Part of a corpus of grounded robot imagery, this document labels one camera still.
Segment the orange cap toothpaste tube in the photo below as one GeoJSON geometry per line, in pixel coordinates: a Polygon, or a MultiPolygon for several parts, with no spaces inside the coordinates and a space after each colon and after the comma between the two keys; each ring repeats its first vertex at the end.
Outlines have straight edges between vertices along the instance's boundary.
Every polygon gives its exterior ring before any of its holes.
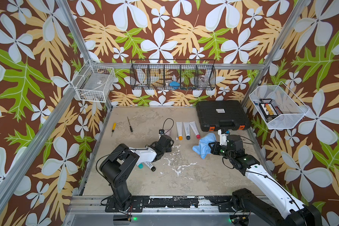
{"type": "Polygon", "coordinates": [[[176,128],[177,128],[178,139],[183,140],[183,122],[177,121],[176,128]]]}

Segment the dark cap toothpaste tube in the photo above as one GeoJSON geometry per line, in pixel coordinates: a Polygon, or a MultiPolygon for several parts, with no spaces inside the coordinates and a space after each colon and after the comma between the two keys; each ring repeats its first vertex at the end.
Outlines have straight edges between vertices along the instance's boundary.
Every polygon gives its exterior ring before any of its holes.
{"type": "Polygon", "coordinates": [[[184,125],[184,129],[185,129],[185,135],[186,135],[186,139],[190,140],[190,123],[189,122],[183,122],[184,125]]]}

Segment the blue microfiber cloth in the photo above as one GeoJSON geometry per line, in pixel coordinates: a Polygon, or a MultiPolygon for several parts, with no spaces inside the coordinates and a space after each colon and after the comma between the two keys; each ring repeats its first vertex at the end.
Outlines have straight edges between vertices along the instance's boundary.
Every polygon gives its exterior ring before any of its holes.
{"type": "Polygon", "coordinates": [[[197,146],[193,146],[192,150],[200,155],[202,159],[205,159],[206,155],[211,154],[211,148],[209,144],[216,141],[216,135],[209,133],[205,137],[201,138],[199,140],[199,144],[197,146]]]}

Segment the pink cap toothpaste tube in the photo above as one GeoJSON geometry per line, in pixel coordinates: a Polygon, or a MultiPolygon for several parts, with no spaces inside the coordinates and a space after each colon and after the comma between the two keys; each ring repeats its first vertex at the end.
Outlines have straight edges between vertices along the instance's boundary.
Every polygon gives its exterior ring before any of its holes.
{"type": "Polygon", "coordinates": [[[200,133],[199,133],[199,131],[198,131],[198,128],[197,128],[196,123],[195,123],[194,121],[192,121],[192,122],[189,123],[189,125],[190,125],[192,131],[194,132],[196,138],[197,138],[197,139],[200,139],[201,136],[200,136],[200,133]]]}

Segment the clear pink tube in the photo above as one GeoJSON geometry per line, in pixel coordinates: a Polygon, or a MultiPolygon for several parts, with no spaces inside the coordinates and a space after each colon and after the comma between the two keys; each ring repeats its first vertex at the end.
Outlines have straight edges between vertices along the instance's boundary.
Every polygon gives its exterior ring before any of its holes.
{"type": "Polygon", "coordinates": [[[172,129],[165,130],[165,135],[167,135],[167,136],[171,136],[171,131],[172,131],[172,129]]]}

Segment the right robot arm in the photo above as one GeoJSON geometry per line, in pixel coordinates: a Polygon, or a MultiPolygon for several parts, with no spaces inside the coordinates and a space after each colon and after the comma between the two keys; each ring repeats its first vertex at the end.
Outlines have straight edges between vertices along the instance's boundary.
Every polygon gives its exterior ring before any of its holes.
{"type": "Polygon", "coordinates": [[[313,205],[306,206],[270,176],[261,163],[246,154],[240,135],[222,134],[220,142],[211,142],[211,154],[220,155],[243,176],[252,181],[272,202],[268,204],[250,190],[232,193],[229,205],[236,211],[249,211],[271,226],[320,226],[322,216],[313,205]]]}

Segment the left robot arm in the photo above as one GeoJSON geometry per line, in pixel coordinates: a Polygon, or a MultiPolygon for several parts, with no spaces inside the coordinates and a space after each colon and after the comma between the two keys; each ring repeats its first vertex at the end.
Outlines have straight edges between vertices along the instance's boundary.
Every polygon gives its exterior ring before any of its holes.
{"type": "Polygon", "coordinates": [[[113,195],[114,208],[127,211],[131,207],[131,193],[127,186],[127,179],[135,166],[144,165],[152,171],[155,170],[153,162],[160,160],[165,153],[172,151],[174,140],[168,135],[161,135],[158,141],[144,148],[128,147],[119,144],[112,153],[102,161],[99,170],[109,183],[113,195]]]}

